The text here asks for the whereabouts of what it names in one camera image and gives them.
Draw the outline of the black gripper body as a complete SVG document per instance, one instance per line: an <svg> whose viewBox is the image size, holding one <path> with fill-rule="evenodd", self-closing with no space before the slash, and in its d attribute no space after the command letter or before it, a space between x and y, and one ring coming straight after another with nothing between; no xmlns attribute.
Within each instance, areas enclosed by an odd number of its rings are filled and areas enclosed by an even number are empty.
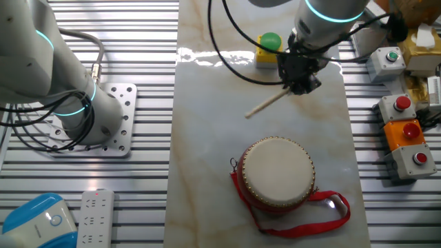
<svg viewBox="0 0 441 248"><path fill-rule="evenodd" d="M283 83L319 83L316 73L320 70L317 58L294 55L287 52L277 56L278 75Z"/></svg>

